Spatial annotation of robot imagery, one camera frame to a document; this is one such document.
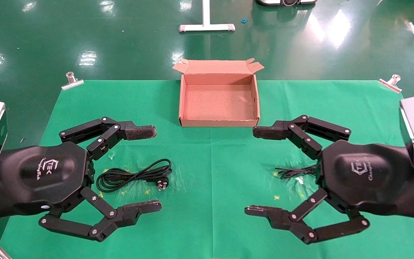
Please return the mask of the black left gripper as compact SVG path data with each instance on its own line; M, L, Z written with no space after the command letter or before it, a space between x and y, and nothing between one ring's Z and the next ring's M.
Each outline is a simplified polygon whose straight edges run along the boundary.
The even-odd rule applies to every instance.
M39 226L48 231L98 242L118 228L135 225L146 213L162 209L159 200L126 204L116 209L100 198L93 184L93 162L119 141L151 139L154 125L137 126L133 121L102 117L59 133L57 146L28 146L2 151L0 155L0 218L31 216L47 212ZM77 144L95 138L87 151ZM82 198L102 213L94 225L61 219L82 202Z

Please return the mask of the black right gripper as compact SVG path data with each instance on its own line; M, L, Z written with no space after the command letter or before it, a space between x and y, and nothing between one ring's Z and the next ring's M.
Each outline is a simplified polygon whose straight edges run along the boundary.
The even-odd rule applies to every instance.
M276 120L269 127L254 127L255 138L288 139L310 159L320 158L317 184L322 188L292 211L250 205L244 212L266 218L271 228L290 231L305 244L364 231L370 223L359 211L414 218L414 167L407 149L378 143L356 145L348 142L350 134L348 128L307 115L293 120ZM311 135L334 143L322 151L322 146ZM311 228L304 218L328 200L349 220Z

